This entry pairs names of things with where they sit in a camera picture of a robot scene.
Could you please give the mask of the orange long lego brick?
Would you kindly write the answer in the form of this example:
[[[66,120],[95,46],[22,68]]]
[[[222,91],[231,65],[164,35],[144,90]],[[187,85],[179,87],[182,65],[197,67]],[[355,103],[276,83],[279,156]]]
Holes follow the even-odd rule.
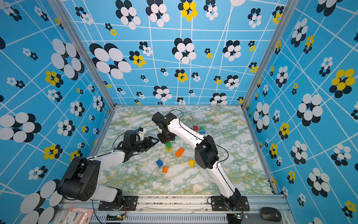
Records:
[[[175,153],[175,156],[180,158],[182,156],[182,154],[184,153],[184,149],[183,148],[180,148],[176,153]]]

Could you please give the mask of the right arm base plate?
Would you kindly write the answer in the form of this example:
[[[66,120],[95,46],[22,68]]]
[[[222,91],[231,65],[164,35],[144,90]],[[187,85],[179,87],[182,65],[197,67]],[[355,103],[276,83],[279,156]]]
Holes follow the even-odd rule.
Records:
[[[230,211],[230,209],[224,205],[221,196],[211,196],[208,202],[212,206],[212,211]],[[240,204],[233,211],[250,211],[249,202],[246,196],[241,196],[239,203]]]

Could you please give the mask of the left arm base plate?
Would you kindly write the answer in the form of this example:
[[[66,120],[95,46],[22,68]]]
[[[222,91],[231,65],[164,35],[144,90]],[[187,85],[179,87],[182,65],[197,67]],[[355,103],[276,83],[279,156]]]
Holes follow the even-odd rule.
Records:
[[[138,196],[118,196],[114,202],[100,202],[99,211],[135,211],[138,204]]]

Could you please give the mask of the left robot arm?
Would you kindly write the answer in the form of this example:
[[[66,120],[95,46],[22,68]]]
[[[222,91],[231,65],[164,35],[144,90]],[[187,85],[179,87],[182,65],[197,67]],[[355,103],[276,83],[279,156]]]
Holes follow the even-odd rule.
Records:
[[[143,128],[126,131],[121,134],[123,140],[109,153],[74,158],[58,185],[58,194],[72,201],[99,201],[110,210],[118,210],[126,206],[123,191],[99,184],[99,174],[105,169],[125,163],[133,156],[148,151],[159,142],[158,138],[145,137],[145,133],[146,130]]]

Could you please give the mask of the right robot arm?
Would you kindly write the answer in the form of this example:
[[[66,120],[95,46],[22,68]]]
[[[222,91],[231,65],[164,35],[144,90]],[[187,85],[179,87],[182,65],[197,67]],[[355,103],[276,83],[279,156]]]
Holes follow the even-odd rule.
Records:
[[[163,144],[174,141],[178,136],[194,149],[195,162],[202,169],[208,170],[214,179],[219,187],[222,203],[228,210],[235,210],[241,203],[241,194],[222,168],[217,150],[218,145],[215,144],[212,136],[195,132],[172,113],[162,115],[157,112],[153,115],[152,121],[160,130],[158,138]]]

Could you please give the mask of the green square lego brick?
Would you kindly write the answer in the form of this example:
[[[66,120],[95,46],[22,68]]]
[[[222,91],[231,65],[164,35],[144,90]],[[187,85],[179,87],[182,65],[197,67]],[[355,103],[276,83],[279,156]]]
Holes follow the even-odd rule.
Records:
[[[166,144],[165,144],[165,146],[166,146],[166,149],[170,149],[170,148],[172,148],[172,145],[171,145],[171,143],[170,143],[170,142],[166,143]]]

